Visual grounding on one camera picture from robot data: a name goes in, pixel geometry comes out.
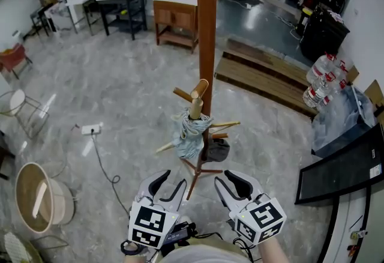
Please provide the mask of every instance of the wooden cabinet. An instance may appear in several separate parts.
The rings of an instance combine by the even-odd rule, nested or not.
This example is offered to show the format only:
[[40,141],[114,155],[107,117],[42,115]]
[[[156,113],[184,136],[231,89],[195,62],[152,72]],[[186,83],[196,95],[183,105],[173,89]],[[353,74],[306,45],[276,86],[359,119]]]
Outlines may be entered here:
[[[154,14],[157,45],[160,40],[169,41],[189,46],[193,52],[198,42],[197,6],[172,1],[154,1]],[[182,28],[189,34],[177,34],[173,28]]]

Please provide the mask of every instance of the wooden coat rack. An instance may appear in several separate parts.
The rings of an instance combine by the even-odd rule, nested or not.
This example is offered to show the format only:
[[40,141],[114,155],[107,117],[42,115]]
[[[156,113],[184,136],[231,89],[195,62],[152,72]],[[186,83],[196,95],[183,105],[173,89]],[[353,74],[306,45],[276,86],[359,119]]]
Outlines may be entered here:
[[[198,20],[199,20],[199,67],[200,82],[190,94],[175,88],[173,93],[182,97],[191,103],[190,118],[198,119],[200,113],[211,116],[212,101],[212,83],[214,79],[214,61],[215,61],[215,33],[216,33],[216,1],[217,0],[197,0]],[[212,124],[210,128],[221,127],[222,129],[240,124],[239,121],[224,122]],[[202,169],[202,165],[207,160],[208,154],[208,135],[209,130],[203,132],[204,148],[200,153],[197,165],[191,164],[186,159],[181,159],[186,165],[194,171],[194,177],[188,192],[187,200],[189,200],[197,179],[201,173],[220,174],[222,170],[206,170]],[[227,138],[227,133],[213,134],[212,138]],[[172,143],[168,143],[156,152],[161,152],[173,148]]]

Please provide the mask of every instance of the wooden drawer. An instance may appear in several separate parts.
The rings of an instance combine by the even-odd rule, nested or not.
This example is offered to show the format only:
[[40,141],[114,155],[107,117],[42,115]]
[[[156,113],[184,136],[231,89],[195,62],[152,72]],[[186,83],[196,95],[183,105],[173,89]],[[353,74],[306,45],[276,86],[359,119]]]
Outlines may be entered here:
[[154,1],[155,23],[194,29],[197,7],[174,2]]

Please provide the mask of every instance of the light blue cloth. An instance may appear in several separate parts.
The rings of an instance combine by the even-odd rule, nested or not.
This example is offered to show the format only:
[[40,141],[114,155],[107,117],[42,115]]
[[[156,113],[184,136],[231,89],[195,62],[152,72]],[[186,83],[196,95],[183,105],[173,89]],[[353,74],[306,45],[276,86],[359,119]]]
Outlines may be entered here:
[[182,159],[193,159],[197,157],[204,147],[202,133],[212,124],[213,118],[200,114],[200,119],[189,118],[189,108],[183,112],[172,115],[178,130],[173,134],[172,144],[175,146],[176,154]]

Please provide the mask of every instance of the wooden peg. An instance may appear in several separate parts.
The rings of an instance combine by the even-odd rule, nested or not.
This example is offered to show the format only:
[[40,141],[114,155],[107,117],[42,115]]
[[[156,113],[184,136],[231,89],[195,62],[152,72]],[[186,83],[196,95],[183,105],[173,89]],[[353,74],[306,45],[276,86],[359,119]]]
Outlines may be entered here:
[[202,98],[208,86],[209,86],[208,81],[206,79],[201,79],[200,82],[197,84],[197,86],[194,87],[194,89],[192,90],[191,97],[193,99]]
[[204,102],[201,98],[195,98],[192,100],[192,105],[190,107],[190,118],[192,120],[197,120],[200,118]]
[[228,138],[228,134],[227,133],[212,134],[212,139],[219,139],[219,138]]
[[188,93],[186,93],[184,90],[176,87],[175,89],[173,89],[173,93],[182,97],[184,100],[192,103],[193,98]]
[[212,127],[224,127],[224,126],[233,126],[240,124],[240,121],[231,121],[231,122],[223,122],[223,123],[212,123],[210,128]]
[[171,142],[169,142],[168,144],[163,145],[162,147],[157,149],[156,153],[163,152],[163,151],[168,150],[168,149],[172,149],[173,147],[174,147],[174,145]]

